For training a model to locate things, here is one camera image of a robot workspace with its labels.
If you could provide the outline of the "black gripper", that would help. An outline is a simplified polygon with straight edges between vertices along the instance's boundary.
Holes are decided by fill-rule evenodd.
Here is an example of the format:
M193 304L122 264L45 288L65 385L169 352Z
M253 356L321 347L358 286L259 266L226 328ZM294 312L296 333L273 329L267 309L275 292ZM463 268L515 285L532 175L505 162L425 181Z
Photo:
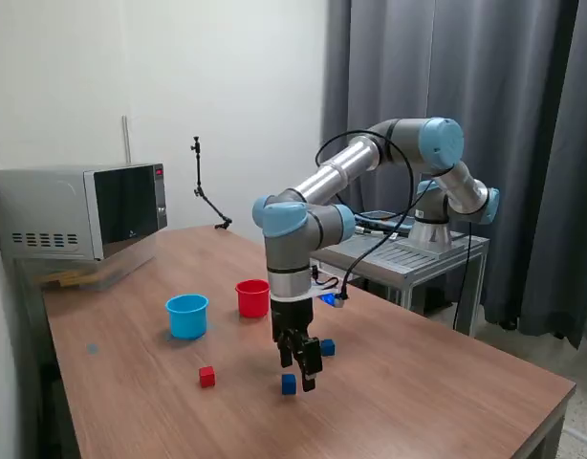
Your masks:
M313 300L283 302L272 299L271 316L272 339L277 342L281 367L291 366L294 358L300 368L303 391L314 390L315 377L323 365L320 341L308 334L314 318Z

